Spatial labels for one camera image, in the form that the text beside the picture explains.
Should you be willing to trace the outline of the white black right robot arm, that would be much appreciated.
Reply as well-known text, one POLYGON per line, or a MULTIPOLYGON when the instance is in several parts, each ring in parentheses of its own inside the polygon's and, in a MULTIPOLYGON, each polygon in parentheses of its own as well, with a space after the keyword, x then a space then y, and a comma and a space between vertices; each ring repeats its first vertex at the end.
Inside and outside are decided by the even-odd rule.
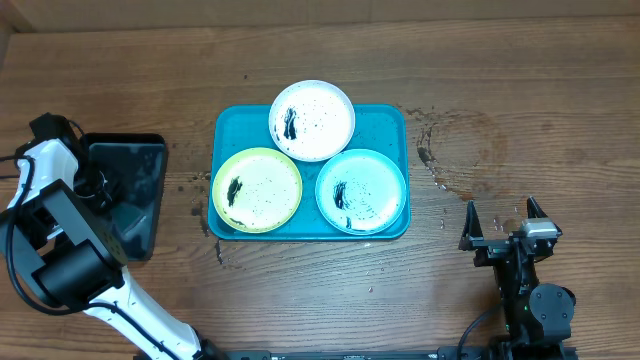
POLYGON ((563 341, 571 337, 576 297, 569 289, 539 281, 535 265, 554 253, 562 231, 527 199, 527 218, 505 240, 484 237, 473 201, 469 201, 459 242, 475 253, 476 267, 494 270, 500 302, 476 318, 455 350, 458 359, 575 359, 576 350, 563 341), (465 345, 471 331, 498 311, 504 312, 507 334, 492 338, 480 349, 465 345))

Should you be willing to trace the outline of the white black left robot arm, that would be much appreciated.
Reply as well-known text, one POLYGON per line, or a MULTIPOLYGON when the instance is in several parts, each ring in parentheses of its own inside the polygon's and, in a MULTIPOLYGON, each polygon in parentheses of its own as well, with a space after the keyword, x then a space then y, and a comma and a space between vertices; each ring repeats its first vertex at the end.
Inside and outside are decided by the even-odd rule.
POLYGON ((158 134, 89 133, 61 115, 29 124, 9 156, 16 193, 1 214, 1 253, 18 296, 50 316, 83 312, 144 359, 223 359, 133 278, 155 245, 168 150, 158 134))

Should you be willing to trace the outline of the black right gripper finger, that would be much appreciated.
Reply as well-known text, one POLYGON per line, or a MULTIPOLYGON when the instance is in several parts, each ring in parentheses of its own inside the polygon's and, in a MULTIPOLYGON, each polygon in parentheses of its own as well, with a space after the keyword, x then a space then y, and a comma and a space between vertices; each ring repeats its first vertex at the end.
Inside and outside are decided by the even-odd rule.
POLYGON ((467 240, 479 240, 483 238, 482 228, 473 200, 469 200, 467 203, 462 238, 467 240))
POLYGON ((547 218, 546 213, 541 209, 533 196, 527 199, 527 218, 547 218))

